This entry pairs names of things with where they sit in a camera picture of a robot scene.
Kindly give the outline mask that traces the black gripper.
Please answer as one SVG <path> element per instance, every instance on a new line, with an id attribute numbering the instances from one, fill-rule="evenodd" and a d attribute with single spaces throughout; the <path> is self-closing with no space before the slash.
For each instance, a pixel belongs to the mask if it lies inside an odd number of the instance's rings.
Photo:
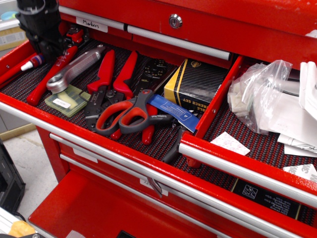
<path id="1" fill-rule="evenodd" d="M 19 26 L 36 53 L 53 64 L 63 55 L 65 46 L 59 31 L 61 17 L 57 0 L 18 0 Z"/>

